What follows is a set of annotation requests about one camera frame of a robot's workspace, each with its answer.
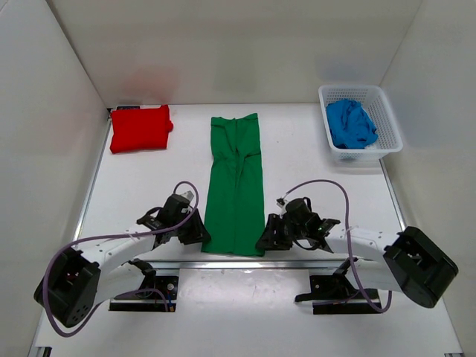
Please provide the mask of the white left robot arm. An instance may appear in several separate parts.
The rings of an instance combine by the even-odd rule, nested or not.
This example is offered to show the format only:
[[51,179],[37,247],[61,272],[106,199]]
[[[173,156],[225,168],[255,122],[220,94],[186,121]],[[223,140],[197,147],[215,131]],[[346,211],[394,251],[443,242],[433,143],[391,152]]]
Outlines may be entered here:
[[155,282],[155,269],[139,255],[173,237],[183,245],[211,240],[198,212],[168,217],[160,208],[153,208],[125,234],[80,239],[58,251],[33,294],[34,300],[63,337],[83,328],[108,299],[160,298],[168,308],[167,295]]

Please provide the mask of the green t shirt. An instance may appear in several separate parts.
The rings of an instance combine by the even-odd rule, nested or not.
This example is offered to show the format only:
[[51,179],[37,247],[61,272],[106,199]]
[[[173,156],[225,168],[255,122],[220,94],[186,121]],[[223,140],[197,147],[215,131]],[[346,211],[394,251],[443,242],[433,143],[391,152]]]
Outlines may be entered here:
[[265,229],[263,168],[259,118],[213,117],[210,121],[210,169],[205,227],[209,254],[261,257],[256,247]]

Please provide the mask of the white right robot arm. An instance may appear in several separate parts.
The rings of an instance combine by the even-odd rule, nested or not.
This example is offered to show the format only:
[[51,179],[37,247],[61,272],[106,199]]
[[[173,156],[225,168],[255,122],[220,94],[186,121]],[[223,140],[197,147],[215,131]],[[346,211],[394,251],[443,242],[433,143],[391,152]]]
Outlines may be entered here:
[[256,247],[264,251],[287,251],[301,241],[308,251],[347,254],[330,274],[312,277],[311,291],[295,301],[313,300],[337,304],[365,293],[376,299],[378,290],[401,292],[419,306],[434,307],[459,273],[456,263],[420,229],[407,227],[397,234],[343,227],[337,219],[316,213],[292,217],[270,214]]

